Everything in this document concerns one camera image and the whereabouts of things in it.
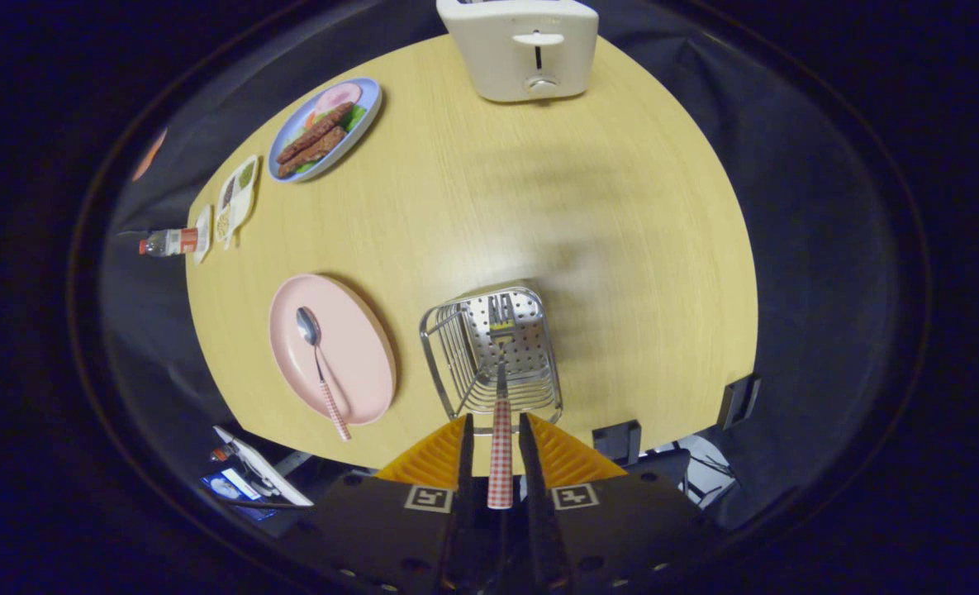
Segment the checkered handle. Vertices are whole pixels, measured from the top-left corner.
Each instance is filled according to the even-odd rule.
[[[489,459],[489,508],[511,508],[511,402],[497,399],[492,416]]]
[[[324,394],[324,402],[327,403],[327,414],[331,417],[331,423],[335,423],[335,429],[339,431],[342,440],[349,440],[349,428],[346,422],[342,421],[339,408],[335,405],[335,397],[331,396],[331,389],[327,387],[327,382],[320,383],[320,392]]]

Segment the sausage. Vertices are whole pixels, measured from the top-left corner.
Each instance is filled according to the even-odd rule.
[[[353,102],[345,102],[345,104],[339,104],[331,112],[327,112],[327,116],[321,117],[304,135],[299,136],[292,144],[289,144],[284,147],[284,150],[280,151],[280,155],[277,155],[277,163],[282,165],[290,161],[294,155],[300,154],[300,152],[311,147],[323,135],[326,135],[327,131],[337,126],[339,121],[342,121],[342,117],[349,113],[350,109],[353,109],[353,106]]]
[[[287,176],[290,176],[290,174],[293,174],[294,170],[299,169],[299,167],[311,161],[323,159],[324,155],[329,154],[336,145],[342,142],[342,139],[345,138],[345,136],[346,131],[343,131],[341,127],[335,126],[335,128],[331,128],[330,131],[327,131],[326,135],[321,136],[316,143],[312,143],[312,146],[305,148],[305,150],[302,150],[299,152],[299,154],[294,155],[293,159],[290,159],[290,161],[281,165],[280,177],[286,178]]]

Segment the toaster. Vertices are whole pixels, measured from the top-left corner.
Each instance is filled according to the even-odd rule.
[[[493,102],[584,92],[599,15],[573,0],[437,0],[474,90]]]

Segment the blue plate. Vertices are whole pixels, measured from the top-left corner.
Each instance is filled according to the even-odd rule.
[[[280,132],[277,133],[277,139],[273,140],[273,146],[269,147],[269,158],[266,159],[266,163],[269,166],[269,174],[273,176],[273,180],[279,182],[301,182],[302,180],[308,180],[309,178],[319,176],[324,170],[327,170],[338,158],[346,154],[346,151],[354,144],[357,144],[357,140],[360,140],[364,132],[368,130],[368,126],[372,125],[372,120],[379,114],[379,106],[383,104],[383,92],[379,90],[379,83],[376,83],[372,79],[349,79],[340,80],[338,84],[342,83],[353,83],[360,86],[361,95],[360,101],[354,105],[354,109],[357,106],[368,110],[360,117],[360,120],[354,124],[354,127],[346,133],[345,138],[342,142],[335,146],[333,150],[327,155],[324,155],[320,161],[315,162],[310,169],[305,170],[305,172],[290,174],[286,178],[280,177],[280,164],[277,163],[277,155],[280,155],[280,151],[284,150],[284,147],[292,144],[294,139],[299,138],[302,132],[305,131],[305,120],[309,117],[309,113],[314,112],[314,107],[316,106],[316,100],[320,98],[321,95],[330,91],[335,86],[328,87],[323,91],[320,91],[314,97],[309,99],[308,102],[304,102],[300,108],[298,108],[288,121],[284,122]]]

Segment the spoon handle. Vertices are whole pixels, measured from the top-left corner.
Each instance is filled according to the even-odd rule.
[[[327,382],[320,381],[320,392],[324,394],[324,402],[327,403],[327,414],[331,417],[331,423],[335,423],[335,429],[339,432],[342,440],[349,440],[349,428],[346,422],[342,421],[339,408],[335,406],[335,397],[331,396],[331,389],[327,387]]]

